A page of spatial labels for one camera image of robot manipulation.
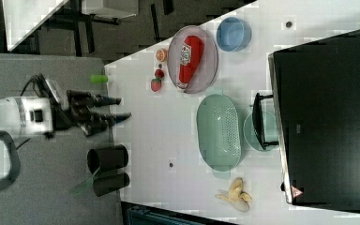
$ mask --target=white tabletop surface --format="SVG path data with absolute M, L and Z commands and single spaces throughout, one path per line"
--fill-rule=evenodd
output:
M 68 0 L 2 0 L 7 50 L 12 51 Z
M 252 40 L 241 52 L 218 50 L 217 77 L 211 86 L 242 104 L 246 112 L 255 94 L 269 93 L 268 54 L 360 29 L 360 1 L 260 0 L 201 25 L 216 41 L 218 25 L 234 16 L 248 22 Z M 287 21 L 293 27 L 285 27 Z M 109 95 L 122 98 L 112 113 L 132 112 L 113 129 L 117 143 L 130 153 L 124 169 L 129 187 L 121 200 L 155 206 L 236 224 L 357 224 L 360 215 L 288 205 L 282 183 L 278 150 L 259 152 L 247 146 L 246 157 L 232 170 L 230 180 L 216 179 L 203 161 L 196 126 L 196 112 L 205 93 L 180 94 L 169 76 L 158 94 L 150 90 L 158 62 L 155 51 L 168 48 L 170 39 L 107 65 L 113 76 Z M 267 111 L 273 111 L 268 104 Z M 215 195 L 227 190 L 235 177 L 245 181 L 253 201 L 241 213 Z

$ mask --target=strawberry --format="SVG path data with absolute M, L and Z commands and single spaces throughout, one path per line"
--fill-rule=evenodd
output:
M 165 73 L 163 72 L 162 69 L 158 68 L 158 69 L 156 70 L 155 75 L 156 75 L 156 78 L 162 80 L 163 77 L 165 76 Z
M 160 79 L 155 78 L 151 80 L 151 90 L 153 90 L 153 92 L 157 92 L 161 86 L 162 82 L 160 81 Z

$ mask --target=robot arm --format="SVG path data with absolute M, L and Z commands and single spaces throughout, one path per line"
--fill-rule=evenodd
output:
M 37 97 L 23 97 L 29 84 Z M 40 135 L 50 139 L 56 131 L 72 127 L 80 128 L 86 137 L 92 136 L 128 119 L 130 113 L 100 114 L 91 108 L 120 102 L 120 98 L 93 96 L 88 92 L 63 93 L 56 82 L 46 80 L 42 74 L 30 79 L 20 97 L 0 99 L 0 151 L 6 151 L 9 157 L 8 170 L 0 169 L 0 189 L 10 186 L 20 172 L 13 140 Z

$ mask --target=warning label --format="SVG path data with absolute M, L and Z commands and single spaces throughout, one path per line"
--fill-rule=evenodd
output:
M 297 198 L 299 195 L 303 194 L 303 191 L 297 189 L 296 187 L 291 186 L 292 188 L 292 195 L 294 198 Z

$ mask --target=black metal frame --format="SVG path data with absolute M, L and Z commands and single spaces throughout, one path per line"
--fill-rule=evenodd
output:
M 253 127 L 259 141 L 259 144 L 262 146 L 262 149 L 265 150 L 265 147 L 270 145 L 278 145 L 278 142 L 266 142 L 264 134 L 264 122 L 263 122 L 263 110 L 262 110 L 262 100 L 273 98 L 273 95 L 261 96 L 260 93 L 256 94 L 254 103 L 253 103 Z

